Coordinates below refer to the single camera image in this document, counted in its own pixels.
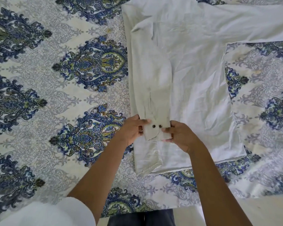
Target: shirt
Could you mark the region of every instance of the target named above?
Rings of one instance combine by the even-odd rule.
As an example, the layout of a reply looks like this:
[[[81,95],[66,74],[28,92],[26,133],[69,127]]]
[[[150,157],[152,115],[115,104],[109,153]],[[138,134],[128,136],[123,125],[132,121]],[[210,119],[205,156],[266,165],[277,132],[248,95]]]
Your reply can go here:
[[[0,226],[95,226],[90,209],[73,197],[62,199],[57,205],[32,202],[0,221]]]
[[[283,6],[215,5],[196,0],[130,0],[122,5],[132,115],[150,118],[134,142],[136,173],[191,168],[160,127],[187,124],[214,162],[246,155],[225,79],[227,43],[283,40]]]

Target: bedsheet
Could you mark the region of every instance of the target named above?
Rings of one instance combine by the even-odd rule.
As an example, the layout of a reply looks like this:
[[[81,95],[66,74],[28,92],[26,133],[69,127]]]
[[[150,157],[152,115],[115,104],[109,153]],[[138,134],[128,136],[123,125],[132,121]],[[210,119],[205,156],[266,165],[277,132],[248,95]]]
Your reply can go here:
[[[0,0],[0,219],[65,197],[130,116],[126,1]],[[229,44],[225,60],[247,156],[217,167],[236,197],[282,194],[283,41]],[[133,154],[124,152],[102,217],[200,202],[192,170],[141,178]]]

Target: finger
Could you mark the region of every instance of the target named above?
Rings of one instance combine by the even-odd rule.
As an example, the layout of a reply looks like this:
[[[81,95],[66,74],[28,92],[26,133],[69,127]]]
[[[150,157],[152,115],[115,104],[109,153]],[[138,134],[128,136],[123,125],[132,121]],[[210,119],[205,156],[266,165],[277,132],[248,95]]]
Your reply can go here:
[[[173,139],[167,139],[167,140],[162,140],[162,141],[168,142],[168,143],[173,143],[174,142]]]
[[[134,122],[134,125],[135,126],[143,126],[143,125],[148,124],[150,122],[151,122],[150,119],[137,120],[137,121]]]
[[[180,124],[180,122],[178,121],[170,121],[170,123],[171,123],[171,127],[176,127],[177,125]]]
[[[139,115],[136,114],[136,115],[132,116],[131,119],[132,119],[132,120],[138,120],[138,119],[139,119]]]
[[[165,133],[176,133],[176,128],[174,128],[174,127],[162,128],[161,130]]]

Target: blue floral motif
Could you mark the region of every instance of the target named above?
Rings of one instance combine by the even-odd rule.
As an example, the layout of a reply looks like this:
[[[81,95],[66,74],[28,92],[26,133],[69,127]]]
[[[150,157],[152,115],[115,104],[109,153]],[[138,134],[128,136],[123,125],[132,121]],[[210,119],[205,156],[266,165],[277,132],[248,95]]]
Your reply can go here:
[[[1,8],[0,13],[0,63],[7,62],[9,58],[18,58],[29,47],[34,49],[52,33],[44,27],[33,22],[29,24],[28,18],[23,18],[10,10]]]
[[[107,25],[107,20],[121,13],[121,5],[129,0],[56,0],[70,14],[80,13],[86,21]]]
[[[128,193],[127,190],[114,187],[108,194],[101,217],[151,210],[153,209],[141,202],[138,196]]]
[[[263,191],[263,196],[270,196],[275,194],[283,194],[283,175],[274,179],[274,184],[271,186],[272,191]]]
[[[230,179],[235,175],[239,176],[243,174],[251,163],[256,163],[261,159],[259,155],[253,154],[247,149],[245,151],[247,156],[242,159],[216,164],[225,182],[230,182]],[[185,190],[189,189],[192,192],[197,192],[196,181],[192,170],[168,172],[161,175],[170,179],[172,183],[183,187]]]
[[[45,184],[42,179],[35,178],[29,167],[19,168],[17,163],[10,155],[0,156],[0,213],[15,208],[22,198],[31,198]]]
[[[84,112],[83,118],[78,118],[78,125],[63,126],[58,135],[50,139],[50,143],[57,145],[64,155],[68,157],[78,155],[79,161],[89,166],[98,159],[116,131],[126,119],[114,110],[106,111],[107,104],[92,109],[91,113]],[[128,154],[133,150],[132,145],[124,152]]]
[[[78,54],[67,53],[53,69],[66,80],[77,78],[77,83],[84,84],[85,89],[107,92],[107,86],[128,76],[128,62],[127,49],[106,39],[107,35],[86,41],[85,46],[79,47]]]
[[[273,51],[277,53],[277,58],[283,58],[283,41],[267,43],[246,43],[249,47],[255,47],[261,55],[268,56]]]
[[[240,76],[233,68],[225,66],[226,79],[228,81],[228,91],[231,98],[237,96],[238,91],[243,85],[248,83],[249,79],[245,76]]]
[[[275,130],[283,128],[283,99],[274,97],[268,101],[265,111],[260,114],[260,119],[266,121]]]
[[[208,3],[210,5],[223,5],[223,4],[225,4],[225,2],[221,1],[221,0],[197,0],[197,2],[205,2],[205,3]]]
[[[22,85],[17,85],[0,75],[0,134],[11,131],[13,125],[18,125],[18,119],[29,120],[47,102],[40,99],[36,91],[29,89],[22,92]]]

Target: dark pants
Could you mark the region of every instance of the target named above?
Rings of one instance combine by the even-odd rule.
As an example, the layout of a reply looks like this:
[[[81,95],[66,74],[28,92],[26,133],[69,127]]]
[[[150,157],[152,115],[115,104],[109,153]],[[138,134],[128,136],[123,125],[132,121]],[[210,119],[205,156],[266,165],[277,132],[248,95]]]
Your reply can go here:
[[[107,226],[175,226],[173,209],[127,213],[109,218]]]

